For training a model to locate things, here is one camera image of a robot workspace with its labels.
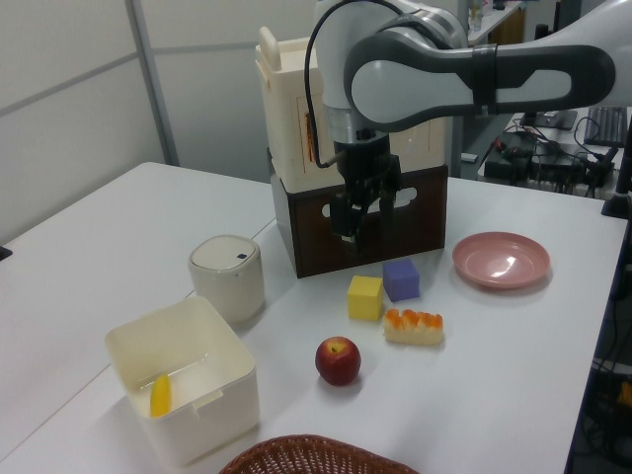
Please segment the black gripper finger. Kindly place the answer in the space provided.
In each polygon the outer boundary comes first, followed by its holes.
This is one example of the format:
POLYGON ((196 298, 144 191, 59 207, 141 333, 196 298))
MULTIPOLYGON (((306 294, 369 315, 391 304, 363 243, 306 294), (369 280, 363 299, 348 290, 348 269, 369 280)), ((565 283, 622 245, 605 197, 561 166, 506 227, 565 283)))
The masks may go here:
POLYGON ((354 203, 346 193, 335 194, 330 200, 332 232, 356 255, 362 254, 361 227, 367 211, 367 205, 354 203))
POLYGON ((379 211, 381 231, 380 239, 384 253, 387 253, 392 246, 393 226, 394 226, 394 202, 396 193, 388 190, 381 190, 379 195, 379 211))

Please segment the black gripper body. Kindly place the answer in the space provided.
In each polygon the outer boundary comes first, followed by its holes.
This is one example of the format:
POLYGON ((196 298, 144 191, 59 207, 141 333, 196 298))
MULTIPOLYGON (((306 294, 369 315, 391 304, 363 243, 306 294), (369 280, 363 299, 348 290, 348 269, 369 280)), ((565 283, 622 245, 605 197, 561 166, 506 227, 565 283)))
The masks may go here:
POLYGON ((393 206, 401 190, 401 166, 388 137, 353 144, 336 142, 335 151, 340 155, 336 167, 352 206, 369 208, 378 199, 382 205, 393 206))

